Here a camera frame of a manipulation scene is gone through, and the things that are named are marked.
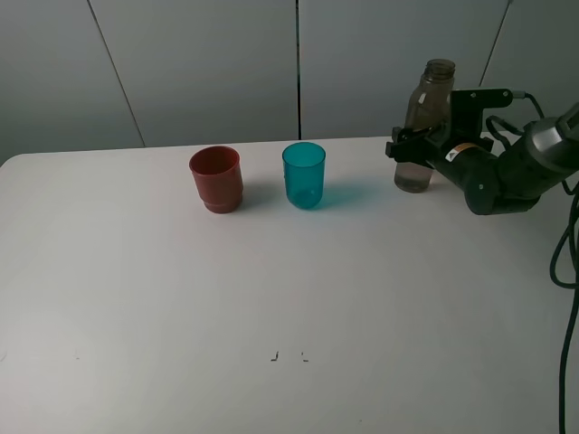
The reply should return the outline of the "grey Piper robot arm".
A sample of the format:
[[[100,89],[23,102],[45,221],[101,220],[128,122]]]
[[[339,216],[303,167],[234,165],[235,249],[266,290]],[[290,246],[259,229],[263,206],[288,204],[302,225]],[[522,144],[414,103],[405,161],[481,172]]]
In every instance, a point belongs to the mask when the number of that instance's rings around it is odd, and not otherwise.
[[[578,171],[578,107],[527,124],[515,144],[498,156],[492,147],[478,127],[451,117],[438,127],[400,130],[385,154],[398,163],[435,169],[463,191],[477,215],[526,212]]]

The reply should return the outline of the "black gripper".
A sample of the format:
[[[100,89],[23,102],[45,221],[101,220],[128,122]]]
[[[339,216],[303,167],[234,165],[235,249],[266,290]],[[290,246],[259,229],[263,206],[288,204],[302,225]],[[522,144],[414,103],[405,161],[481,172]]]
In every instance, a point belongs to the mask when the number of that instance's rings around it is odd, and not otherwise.
[[[451,137],[441,127],[394,127],[385,154],[396,163],[435,168],[462,190],[473,213],[492,215],[501,213],[502,196],[493,146],[491,138]]]

